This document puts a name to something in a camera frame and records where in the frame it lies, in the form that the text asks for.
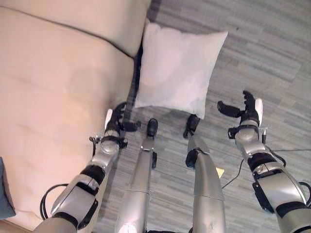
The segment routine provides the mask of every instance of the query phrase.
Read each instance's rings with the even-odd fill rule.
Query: floor
[[[227,128],[238,121],[218,113],[217,101],[242,107],[247,89],[264,103],[262,127],[272,149],[311,147],[311,1],[310,0],[154,0],[148,18],[189,33],[229,31],[213,71],[206,116],[197,129],[214,163],[225,169],[225,184],[238,172],[241,155]],[[192,225],[194,171],[185,166],[182,133],[189,114],[158,107],[132,109],[140,133],[127,133],[129,145],[109,176],[94,232],[113,233],[124,189],[144,138],[146,123],[159,121],[147,227],[187,233]],[[279,152],[298,181],[311,183],[311,152]],[[224,189],[228,233],[277,233],[276,218],[262,211],[244,164],[237,180]]]

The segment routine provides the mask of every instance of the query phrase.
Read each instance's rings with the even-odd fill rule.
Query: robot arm
[[[98,208],[96,195],[106,175],[110,172],[119,150],[127,142],[120,137],[120,130],[135,131],[140,122],[121,124],[125,103],[120,104],[113,112],[106,125],[104,137],[100,140],[100,150],[56,199],[52,207],[52,217],[43,221],[35,233],[76,233],[92,219]]]
[[[245,110],[218,102],[218,109],[229,117],[241,117],[240,125],[228,130],[248,163],[255,182],[253,188],[261,207],[275,213],[283,233],[311,232],[311,209],[306,205],[303,189],[270,150],[259,141],[262,100],[244,91]]]

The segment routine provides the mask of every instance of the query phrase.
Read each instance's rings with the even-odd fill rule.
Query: beige sofa
[[[0,156],[16,211],[8,221],[33,230],[46,190],[91,158],[88,137],[127,98],[149,4],[0,0]]]

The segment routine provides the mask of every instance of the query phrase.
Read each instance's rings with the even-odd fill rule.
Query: black joint
[[[152,137],[154,139],[156,136],[157,127],[158,127],[157,120],[154,118],[150,119],[147,125],[147,137]]]
[[[120,125],[115,124],[115,122],[108,122],[105,132],[112,130],[116,131],[118,134],[120,134]]]
[[[262,209],[273,214],[274,210],[258,182],[253,183],[253,189]]]
[[[254,171],[254,169],[257,168],[259,165],[270,162],[276,162],[276,160],[272,157],[272,155],[268,153],[256,153],[247,159],[247,163],[251,171]]]
[[[188,152],[186,157],[186,166],[195,169],[196,159],[198,158],[199,152],[197,150],[191,150]]]
[[[137,121],[136,123],[133,122],[123,122],[122,123],[122,130],[125,132],[136,132],[140,129],[141,122]]]
[[[115,137],[115,136],[110,135],[110,136],[103,137],[101,140],[101,143],[104,141],[114,141],[118,143],[120,149],[127,147],[127,139],[125,139],[124,137]]]
[[[271,175],[274,175],[274,174],[277,174],[277,173],[281,173],[283,172],[282,170],[280,169],[276,169],[276,170],[272,170],[272,171],[268,171],[268,172],[264,172],[262,174],[258,174],[256,171],[253,173],[254,174],[254,179],[255,181],[260,179],[260,178],[263,178],[263,177],[267,177],[267,176],[271,176]]]
[[[188,139],[189,133],[193,135],[199,122],[200,118],[198,118],[195,114],[191,114],[190,117],[188,117],[186,128],[183,134],[184,139]]]
[[[235,135],[243,129],[253,129],[255,130],[255,132],[257,133],[258,139],[259,139],[259,130],[258,127],[255,125],[240,125],[238,127],[234,127],[234,128],[229,128],[228,129],[228,137],[229,139],[234,139]]]
[[[77,187],[83,189],[84,191],[88,192],[89,194],[95,196],[97,193],[98,193],[98,190],[99,188],[96,188],[95,190],[92,189],[90,186],[88,186],[87,184],[85,183],[82,183],[82,182],[78,182],[76,184]]]
[[[152,166],[151,166],[152,169],[156,168],[156,161],[157,161],[157,153],[153,152],[152,153]]]
[[[294,233],[302,233],[302,232],[305,232],[306,230],[311,230],[311,226],[302,227],[302,228],[294,231]]]
[[[81,223],[79,224],[78,226],[78,230],[86,227],[89,222],[91,221],[96,209],[97,209],[97,206],[98,206],[98,201],[95,199],[90,210],[88,211],[88,213],[86,214],[86,216],[83,218],[83,220],[81,221]]]
[[[105,178],[105,171],[100,166],[96,165],[86,166],[86,168],[84,168],[84,170],[81,171],[81,174],[93,178],[99,185],[101,185],[101,183]]]
[[[68,222],[72,223],[76,229],[78,227],[78,220],[76,220],[75,217],[73,217],[73,216],[71,216],[71,215],[69,215],[69,214],[67,214],[65,212],[57,212],[52,217],[62,218],[64,220],[67,220]]]
[[[276,208],[276,212],[281,218],[283,218],[288,212],[299,209],[309,209],[309,207],[306,206],[305,203],[292,201],[279,205]]]

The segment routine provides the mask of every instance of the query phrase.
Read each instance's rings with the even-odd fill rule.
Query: wire
[[[57,187],[60,187],[60,186],[67,186],[68,184],[67,183],[62,183],[62,184],[57,184],[57,185],[54,185],[52,186],[51,188],[49,188],[46,193],[43,195],[42,199],[41,199],[41,202],[40,202],[40,215],[41,215],[41,218],[43,220],[46,220],[48,219],[48,214],[47,214],[47,210],[46,210],[46,207],[45,207],[45,200],[47,198],[47,195],[49,194],[49,192],[51,192],[53,189],[57,188]]]
[[[271,152],[271,154],[272,154],[273,156],[275,156],[276,158],[278,158],[279,160],[282,161],[283,167],[286,167],[286,160],[285,160],[283,157],[281,157],[280,155],[274,153],[274,150],[271,150],[270,147],[268,147],[267,145],[265,145],[265,147],[269,149],[269,151]]]
[[[273,150],[274,152],[280,152],[280,151],[311,151],[311,149],[296,149],[296,150]]]
[[[233,182],[236,178],[238,178],[238,176],[240,175],[240,172],[241,172],[241,168],[242,168],[243,162],[244,162],[244,159],[242,159],[242,161],[241,161],[240,168],[239,168],[239,172],[238,172],[237,176],[234,177],[232,180],[230,180],[228,183],[226,183],[226,184],[222,187],[222,189],[225,188],[225,187],[226,187],[228,184],[230,184],[231,182]]]
[[[300,185],[303,185],[309,189],[309,199],[306,202],[306,206],[311,206],[311,186],[306,182],[299,182]]]

